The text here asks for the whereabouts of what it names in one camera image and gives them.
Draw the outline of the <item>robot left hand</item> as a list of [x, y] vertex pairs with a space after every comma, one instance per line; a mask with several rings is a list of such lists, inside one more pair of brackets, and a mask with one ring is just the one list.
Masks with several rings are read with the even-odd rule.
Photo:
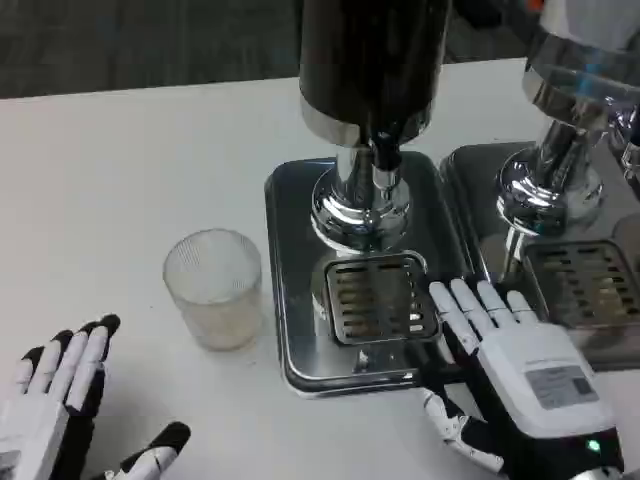
[[108, 314], [62, 330], [18, 362], [1, 405], [4, 479], [78, 479], [101, 406], [111, 340], [121, 325]]

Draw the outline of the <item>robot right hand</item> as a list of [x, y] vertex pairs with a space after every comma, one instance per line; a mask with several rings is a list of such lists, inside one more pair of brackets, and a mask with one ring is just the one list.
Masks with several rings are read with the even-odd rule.
[[517, 290], [431, 280], [444, 342], [479, 416], [422, 372], [422, 406], [445, 445], [505, 479], [620, 479], [612, 408], [567, 331], [541, 321]]

